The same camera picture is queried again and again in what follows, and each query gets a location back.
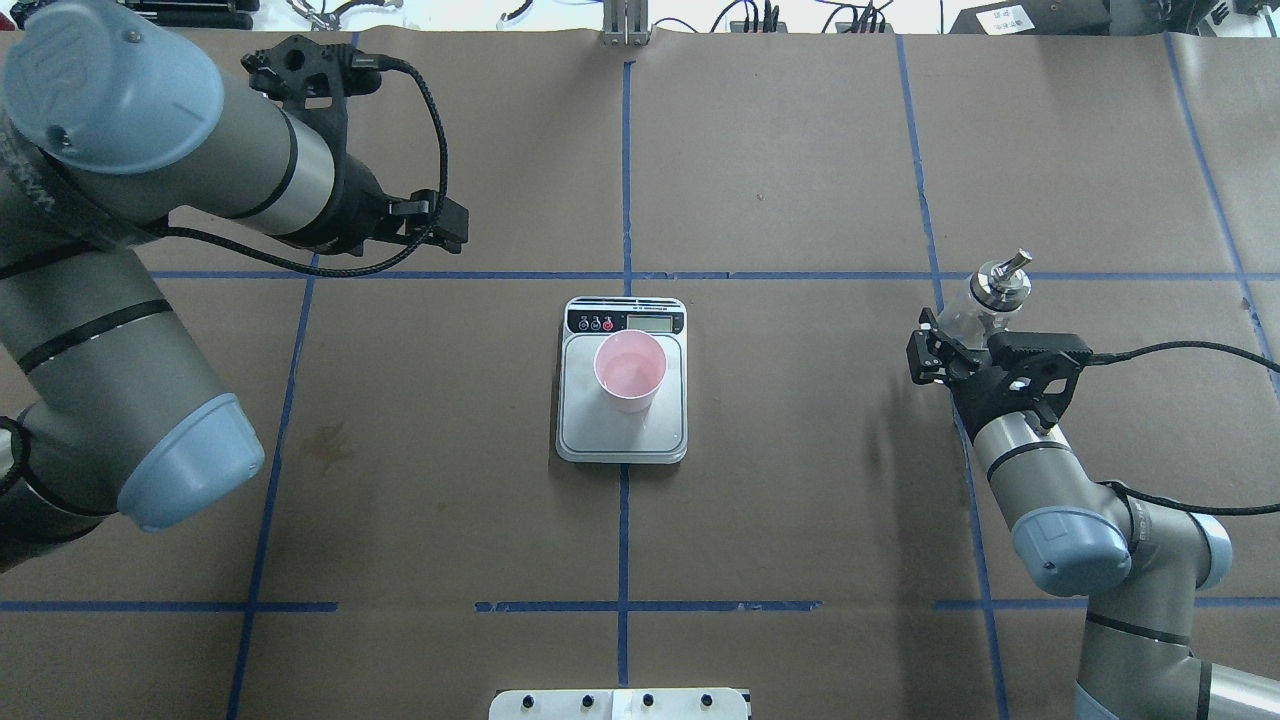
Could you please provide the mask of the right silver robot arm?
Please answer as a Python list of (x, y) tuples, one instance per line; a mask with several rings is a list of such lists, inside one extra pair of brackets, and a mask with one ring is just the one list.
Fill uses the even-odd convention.
[(1087, 601), (1076, 719), (1275, 719), (1277, 682), (1198, 657), (1196, 593), (1233, 565), (1222, 510), (1092, 480), (1060, 421), (1080, 373), (1128, 360), (1075, 334), (996, 331), (975, 346), (924, 307), (906, 348), (948, 388), (1030, 579)]

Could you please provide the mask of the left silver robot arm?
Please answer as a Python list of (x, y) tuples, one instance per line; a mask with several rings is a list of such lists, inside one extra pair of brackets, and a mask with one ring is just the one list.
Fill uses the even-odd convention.
[[(55, 1), (24, 29), (3, 63), (3, 347), (38, 398), (3, 419), (4, 571), (115, 514), (174, 527), (261, 470), (140, 246), (197, 240), (352, 278), (468, 238), (407, 60), (294, 35), (246, 55), (238, 81), (114, 1)], [(388, 72), (416, 83), (439, 150), (438, 186), (406, 199), (348, 150), (347, 100)]]

